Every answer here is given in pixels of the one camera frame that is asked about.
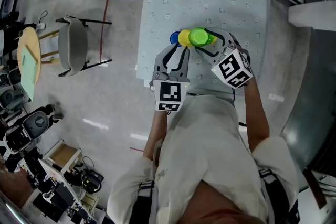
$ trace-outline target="forearm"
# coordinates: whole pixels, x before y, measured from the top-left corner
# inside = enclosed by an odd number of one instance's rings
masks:
[[[253,152],[261,141],[269,137],[268,121],[255,78],[245,86],[245,104],[248,143]]]
[[[167,135],[167,113],[164,111],[155,111],[151,132],[149,134],[145,149],[144,157],[153,160],[154,147],[157,141],[164,140]]]

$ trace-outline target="patterned tablecloth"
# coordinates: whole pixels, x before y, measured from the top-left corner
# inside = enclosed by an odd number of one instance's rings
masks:
[[[144,0],[137,78],[151,79],[155,57],[170,45],[171,33],[194,27],[218,27],[234,34],[241,46],[249,50],[251,67],[258,76],[265,49],[268,4],[268,0]],[[177,67],[182,50],[177,50],[169,67]],[[231,92],[194,48],[188,78],[191,88]]]

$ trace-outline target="white shirt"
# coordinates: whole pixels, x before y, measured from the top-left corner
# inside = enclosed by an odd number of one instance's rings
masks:
[[[212,95],[186,99],[161,149],[156,223],[177,223],[201,180],[267,222],[256,163],[278,175],[292,206],[298,182],[286,142],[270,137],[251,155],[239,140],[237,113],[229,102]],[[139,183],[149,180],[151,167],[152,161],[141,157],[113,185],[107,213],[115,223],[129,223]]]

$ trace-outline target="red line on floor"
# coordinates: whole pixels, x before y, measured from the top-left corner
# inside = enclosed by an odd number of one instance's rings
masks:
[[[103,16],[103,21],[104,22],[105,22],[105,19],[106,19],[106,12],[107,12],[108,5],[109,5],[109,0],[106,0],[105,10],[104,10],[104,16]],[[100,35],[100,51],[99,51],[99,61],[100,62],[101,62],[101,55],[103,53],[103,32],[104,32],[104,24],[102,24],[101,35]]]
[[[131,150],[135,150],[135,151],[141,151],[141,152],[143,152],[142,150],[139,150],[139,149],[134,148],[134,147],[130,147],[130,149],[131,149]]]

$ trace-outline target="blue object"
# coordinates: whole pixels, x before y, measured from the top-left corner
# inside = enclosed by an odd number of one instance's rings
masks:
[[[171,44],[179,43],[179,34],[180,34],[179,31],[171,34],[171,36],[170,36],[170,43]]]

